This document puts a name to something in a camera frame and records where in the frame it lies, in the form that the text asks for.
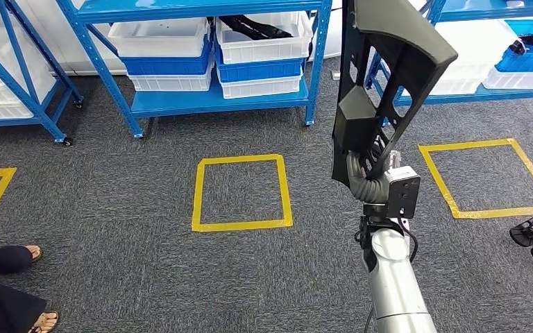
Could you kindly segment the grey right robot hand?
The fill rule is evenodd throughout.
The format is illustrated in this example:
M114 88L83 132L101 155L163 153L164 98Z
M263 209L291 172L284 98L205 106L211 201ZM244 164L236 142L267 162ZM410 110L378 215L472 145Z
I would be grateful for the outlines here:
M379 178L385 171L401 167L399 151L386 148L386 142L378 135L370 149L359 157L363 175L367 179Z

